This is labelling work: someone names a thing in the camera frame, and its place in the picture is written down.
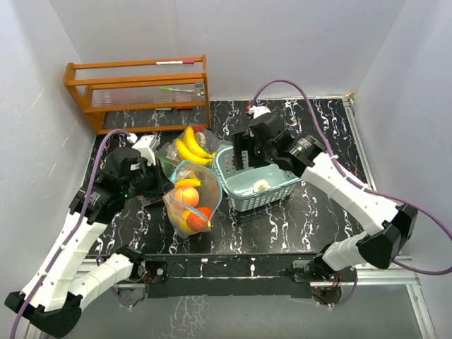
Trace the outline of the orange peach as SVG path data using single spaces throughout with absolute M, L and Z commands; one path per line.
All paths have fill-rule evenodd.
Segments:
M 183 187 L 176 190 L 175 198 L 193 208 L 196 208 L 198 206 L 200 196 L 199 192 L 196 188 L 193 187 Z

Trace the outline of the clear zip bag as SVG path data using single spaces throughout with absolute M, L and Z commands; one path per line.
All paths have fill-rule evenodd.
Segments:
M 173 190 L 163 197 L 167 216 L 182 238 L 213 227 L 213 216 L 222 201 L 222 187 L 214 172 L 187 160 L 173 171 Z
M 188 125 L 172 141 L 164 144 L 156 155 L 173 166 L 187 161 L 211 168 L 217 153 L 226 146 L 228 146 L 227 141 L 218 138 L 209 129 L 199 125 Z

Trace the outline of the yellow bananas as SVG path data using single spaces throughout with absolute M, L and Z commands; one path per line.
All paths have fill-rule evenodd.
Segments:
M 196 140 L 196 129 L 193 126 L 188 126 L 183 134 L 173 141 L 173 144 L 180 160 L 204 167 L 212 165 L 214 155 Z

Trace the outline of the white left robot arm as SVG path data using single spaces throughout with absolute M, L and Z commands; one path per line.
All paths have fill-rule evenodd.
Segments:
M 117 148 L 97 165 L 89 182 L 74 196 L 61 233 L 32 280 L 11 292 L 4 304 L 42 332 L 63 338 L 83 310 L 122 280 L 145 275 L 145 256 L 124 245 L 99 266 L 76 274 L 95 240 L 131 198 L 162 197 L 173 189 L 160 161 L 148 146 Z

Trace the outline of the white mushroom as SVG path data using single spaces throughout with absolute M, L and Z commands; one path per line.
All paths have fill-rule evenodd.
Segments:
M 265 191 L 271 188 L 271 185 L 268 183 L 265 179 L 260 179 L 257 182 L 255 182 L 252 186 L 253 192 L 258 193 L 261 191 Z

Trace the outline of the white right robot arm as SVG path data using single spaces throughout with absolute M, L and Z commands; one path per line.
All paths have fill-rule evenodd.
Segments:
M 333 242 L 314 257 L 309 268 L 321 279 L 363 263 L 386 269 L 411 237 L 416 208 L 354 186 L 348 171 L 335 168 L 324 144 L 309 134 L 293 136 L 280 117 L 266 112 L 252 119 L 246 130 L 233 135 L 232 144 L 237 169 L 244 166 L 243 153 L 250 167 L 275 164 L 322 190 L 362 226 L 361 234 Z

